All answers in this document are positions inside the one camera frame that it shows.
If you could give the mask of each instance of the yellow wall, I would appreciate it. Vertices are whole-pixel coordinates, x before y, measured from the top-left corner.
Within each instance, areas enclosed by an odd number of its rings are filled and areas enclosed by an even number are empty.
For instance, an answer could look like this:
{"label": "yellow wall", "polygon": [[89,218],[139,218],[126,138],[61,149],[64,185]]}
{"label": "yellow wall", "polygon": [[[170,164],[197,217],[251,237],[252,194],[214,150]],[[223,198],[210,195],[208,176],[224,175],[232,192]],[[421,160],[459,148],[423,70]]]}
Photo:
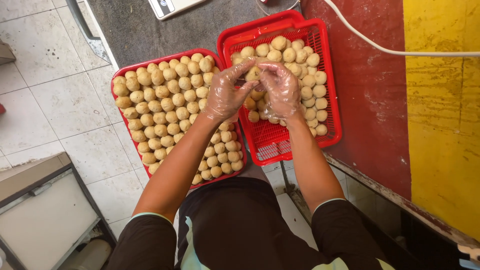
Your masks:
{"label": "yellow wall", "polygon": [[[405,49],[480,51],[480,0],[404,0]],[[406,57],[412,202],[480,241],[480,58]]]}

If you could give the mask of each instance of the person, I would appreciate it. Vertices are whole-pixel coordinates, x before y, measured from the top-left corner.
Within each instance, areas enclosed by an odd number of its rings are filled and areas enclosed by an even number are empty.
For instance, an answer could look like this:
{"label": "person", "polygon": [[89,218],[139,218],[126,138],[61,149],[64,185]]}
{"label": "person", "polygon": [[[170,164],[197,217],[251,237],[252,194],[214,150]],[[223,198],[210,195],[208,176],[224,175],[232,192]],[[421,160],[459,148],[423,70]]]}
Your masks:
{"label": "person", "polygon": [[[299,105],[296,76],[280,63],[264,62],[257,64],[260,81],[235,88],[255,64],[250,59],[213,77],[206,108],[150,178],[107,269],[393,269],[345,200],[314,140]],[[269,94],[271,113],[287,124],[318,251],[290,231],[264,177],[241,174],[187,195],[210,138],[260,83]],[[177,242],[173,221],[178,209]]]}

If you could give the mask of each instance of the basket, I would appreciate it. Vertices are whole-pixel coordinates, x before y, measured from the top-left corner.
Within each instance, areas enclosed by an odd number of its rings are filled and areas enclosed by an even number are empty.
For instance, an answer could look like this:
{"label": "basket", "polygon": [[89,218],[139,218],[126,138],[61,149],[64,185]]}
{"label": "basket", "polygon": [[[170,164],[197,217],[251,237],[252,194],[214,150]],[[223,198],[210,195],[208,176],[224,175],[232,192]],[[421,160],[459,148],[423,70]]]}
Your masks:
{"label": "basket", "polygon": [[[337,143],[342,137],[340,116],[336,100],[330,51],[328,47],[325,23],[320,19],[304,20],[297,11],[280,12],[243,25],[223,31],[217,43],[217,50],[225,67],[232,66],[230,56],[245,46],[256,47],[269,43],[276,36],[282,35],[293,41],[301,38],[320,56],[318,70],[327,74],[324,96],[328,100],[328,118],[322,122],[328,129],[326,135],[317,136],[315,140],[320,147]],[[271,124],[267,120],[252,123],[248,120],[248,110],[242,107],[239,118],[247,139],[253,162],[260,166],[281,160],[291,160],[291,145],[286,127]]]}
{"label": "basket", "polygon": [[[134,64],[134,65],[130,65],[130,66],[126,66],[126,67],[123,67],[121,69],[119,69],[115,75],[113,75],[113,78],[112,78],[112,82],[110,83],[110,87],[111,87],[111,91],[112,91],[112,95],[113,95],[113,98],[114,99],[117,99],[117,95],[115,95],[113,93],[113,79],[117,76],[124,76],[125,73],[127,73],[127,71],[136,71],[139,67],[147,67],[148,64],[150,63],[155,63],[155,64],[158,64],[162,61],[170,61],[172,59],[178,59],[180,60],[180,58],[184,55],[188,56],[188,57],[192,57],[192,55],[194,53],[201,53],[203,55],[211,55],[213,57],[213,59],[215,60],[215,65],[222,71],[224,69],[224,65],[222,63],[222,61],[218,58],[218,56],[216,54],[214,54],[213,52],[207,50],[207,49],[192,49],[192,50],[188,50],[188,51],[184,51],[184,52],[179,52],[179,53],[176,53],[176,54],[173,54],[173,55],[169,55],[169,56],[165,56],[165,57],[161,57],[161,58],[157,58],[157,59],[153,59],[153,60],[149,60],[149,61],[145,61],[145,62],[142,62],[142,63],[138,63],[138,64]],[[127,126],[127,130],[129,131],[130,133],[130,129],[128,128],[128,121],[127,119],[123,116],[123,113],[122,111],[120,110],[119,108],[119,111],[120,111],[120,114],[123,118],[123,122],[125,122],[125,125]],[[247,164],[247,153],[245,151],[245,144],[243,142],[243,138],[242,138],[242,135],[241,135],[241,131],[240,131],[240,126],[237,122],[233,123],[234,126],[235,126],[235,129],[234,131],[237,133],[237,140],[240,142],[240,144],[242,145],[242,152],[243,152],[243,164],[244,164],[244,167],[245,168],[245,165]],[[137,149],[138,147],[138,143],[135,142],[134,140],[132,140],[133,144],[135,145],[135,149]],[[148,177],[152,177],[151,173],[148,171],[148,167],[147,166],[144,166],[145,167],[145,170],[148,174]],[[243,168],[238,171],[238,172],[234,172],[232,174],[229,174],[229,175],[222,175],[218,178],[214,178],[213,180],[210,180],[210,181],[204,181],[202,184],[197,184],[197,185],[192,185],[190,187],[190,189],[192,188],[196,188],[196,187],[199,187],[199,186],[202,186],[202,185],[205,185],[205,184],[209,184],[209,183],[213,183],[213,182],[216,182],[216,181],[220,181],[222,179],[226,179],[226,178],[229,178],[229,177],[232,177],[232,176],[235,176],[237,174],[239,174]]]}

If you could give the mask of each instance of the shirt sleeve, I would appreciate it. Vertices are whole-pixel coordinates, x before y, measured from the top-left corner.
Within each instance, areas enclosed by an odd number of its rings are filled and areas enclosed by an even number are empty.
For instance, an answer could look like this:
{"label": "shirt sleeve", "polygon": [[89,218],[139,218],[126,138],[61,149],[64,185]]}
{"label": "shirt sleeve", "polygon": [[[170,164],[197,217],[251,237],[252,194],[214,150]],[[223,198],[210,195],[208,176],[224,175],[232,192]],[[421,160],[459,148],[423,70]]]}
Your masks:
{"label": "shirt sleeve", "polygon": [[133,217],[120,234],[107,270],[173,269],[177,234],[167,219]]}
{"label": "shirt sleeve", "polygon": [[349,269],[383,269],[385,255],[350,202],[332,200],[317,207],[312,233],[319,251],[330,260],[341,258]]}

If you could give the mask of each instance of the forearm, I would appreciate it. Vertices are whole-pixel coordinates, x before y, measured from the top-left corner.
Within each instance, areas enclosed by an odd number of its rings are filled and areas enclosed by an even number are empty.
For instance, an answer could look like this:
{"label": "forearm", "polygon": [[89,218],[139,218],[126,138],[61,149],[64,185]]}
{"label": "forearm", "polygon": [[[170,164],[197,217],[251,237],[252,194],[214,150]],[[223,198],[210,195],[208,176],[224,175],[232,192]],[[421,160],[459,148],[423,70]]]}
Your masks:
{"label": "forearm", "polygon": [[301,113],[286,121],[290,132],[293,166],[299,188],[310,211],[332,198],[345,198]]}
{"label": "forearm", "polygon": [[137,203],[133,215],[158,213],[173,222],[187,195],[208,142],[221,122],[199,114],[195,124],[175,145],[152,175]]}

